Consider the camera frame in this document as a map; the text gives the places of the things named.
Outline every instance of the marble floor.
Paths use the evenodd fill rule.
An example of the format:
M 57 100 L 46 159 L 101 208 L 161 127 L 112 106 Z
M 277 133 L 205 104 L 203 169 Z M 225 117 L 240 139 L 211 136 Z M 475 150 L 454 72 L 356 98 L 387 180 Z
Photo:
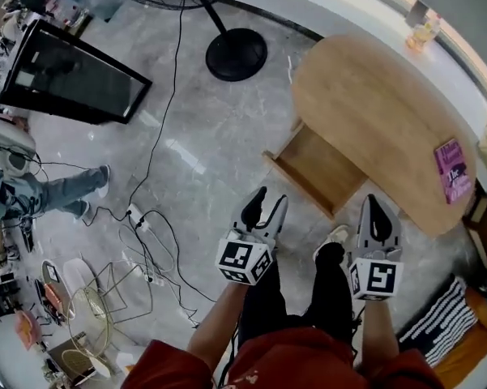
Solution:
M 257 186 L 268 187 L 265 207 L 270 207 L 280 195 L 287 195 L 289 209 L 278 257 L 281 286 L 288 310 L 301 313 L 310 300 L 314 248 L 336 224 L 356 226 L 362 199 L 369 192 L 378 194 L 395 209 L 396 206 L 367 182 L 331 222 L 263 160 L 263 150 L 275 151 L 288 137 L 293 119 L 290 78 L 314 42 L 237 8 L 219 4 L 217 9 L 228 27 L 247 26 L 263 34 L 269 50 L 267 63 L 246 81 L 216 80 L 204 64 L 205 49 L 217 34 L 215 27 L 202 10 L 183 13 L 177 94 L 153 155 L 150 176 L 135 195 L 134 203 L 143 211 L 155 208 L 165 214 L 180 246 L 183 276 L 216 299 L 226 283 L 214 267 L 214 258 L 233 207 Z M 94 20 L 84 33 L 86 42 L 153 81 L 151 91 L 128 125 L 89 126 L 40 113 L 30 117 L 32 135 L 43 161 L 84 167 L 111 165 L 109 196 L 102 200 L 92 197 L 92 207 L 102 205 L 110 207 L 117 216 L 124 215 L 130 193 L 146 174 L 150 150 L 172 91 L 177 32 L 177 12 L 127 2 L 109 24 Z M 51 179 L 76 172 L 63 165 L 46 165 L 45 170 Z M 177 248 L 167 225 L 155 214 L 147 219 L 176 258 Z M 404 280 L 398 296 L 390 301 L 396 329 L 412 317 L 451 271 L 468 271 L 476 263 L 475 251 L 462 225 L 436 240 L 429 239 L 410 220 L 402 220 L 402 225 Z M 90 228 L 76 224 L 69 214 L 51 212 L 36 221 L 36 253 L 24 260 L 36 276 L 42 259 L 52 259 L 60 267 L 68 259 L 82 256 L 95 271 L 108 261 L 139 261 L 138 255 L 119 240 L 120 226 L 105 212 L 99 213 Z M 129 235 L 122 229 L 126 244 L 137 249 Z M 169 267 L 169 256 L 155 238 L 145 233 L 143 240 L 153 258 L 162 267 Z M 119 263 L 116 269 L 125 268 Z M 183 285 L 176 269 L 169 276 Z M 141 279 L 132 283 L 126 290 L 130 312 L 142 312 L 149 304 L 146 285 Z M 141 345 L 160 339 L 183 348 L 193 328 L 171 289 L 168 285 L 152 285 L 152 299 L 153 312 L 123 323 L 122 330 Z M 197 321 L 211 307 L 211 302 L 187 286 L 182 286 L 182 299 L 185 306 L 198 310 L 194 316 Z

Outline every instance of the striped cushion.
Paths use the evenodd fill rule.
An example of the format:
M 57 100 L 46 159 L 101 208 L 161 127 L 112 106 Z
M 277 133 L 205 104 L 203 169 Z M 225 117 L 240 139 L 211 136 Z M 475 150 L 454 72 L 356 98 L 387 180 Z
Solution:
M 477 321 L 464 297 L 464 280 L 454 277 L 448 283 L 425 314 L 399 335 L 400 350 L 419 349 L 431 366 L 437 365 Z

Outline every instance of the power strip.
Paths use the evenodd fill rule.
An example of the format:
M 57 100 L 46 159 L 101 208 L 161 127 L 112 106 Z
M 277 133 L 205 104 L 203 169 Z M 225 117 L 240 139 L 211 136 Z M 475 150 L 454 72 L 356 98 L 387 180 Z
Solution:
M 133 203 L 128 207 L 128 212 L 130 213 L 130 219 L 133 220 L 135 225 L 137 225 L 143 218 L 143 213 Z M 140 225 L 140 229 L 143 232 L 146 232 L 149 229 L 149 223 L 146 219 L 144 219 L 144 222 Z

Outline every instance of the fan pole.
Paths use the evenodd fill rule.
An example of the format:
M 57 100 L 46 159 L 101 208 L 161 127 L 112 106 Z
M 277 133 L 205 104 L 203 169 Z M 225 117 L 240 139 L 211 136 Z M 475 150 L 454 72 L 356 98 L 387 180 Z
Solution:
M 209 71 L 216 78 L 229 82 L 242 81 L 255 75 L 267 60 L 267 43 L 263 37 L 246 28 L 227 30 L 209 0 L 200 2 L 220 31 L 205 55 Z

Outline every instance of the white shoe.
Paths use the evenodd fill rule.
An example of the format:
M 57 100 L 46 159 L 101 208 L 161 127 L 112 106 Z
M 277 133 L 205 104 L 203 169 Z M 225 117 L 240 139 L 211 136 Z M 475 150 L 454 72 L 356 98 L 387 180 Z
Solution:
M 108 194 L 108 190 L 110 188 L 110 166 L 107 165 L 106 168 L 108 169 L 108 175 L 106 176 L 106 184 L 102 186 L 100 189 L 97 189 L 97 194 L 101 199 L 104 199 Z
M 333 229 L 330 234 L 327 236 L 326 241 L 324 241 L 319 248 L 317 248 L 314 252 L 313 260 L 317 258 L 319 250 L 325 246 L 328 243 L 335 242 L 339 243 L 342 246 L 344 246 L 344 243 L 348 240 L 349 238 L 349 226 L 346 224 L 341 224 L 337 226 L 335 229 Z
M 90 202 L 87 202 L 86 200 L 84 201 L 85 202 L 85 208 L 84 208 L 84 212 L 81 216 L 74 216 L 74 220 L 82 220 L 88 213 L 88 211 L 90 210 Z

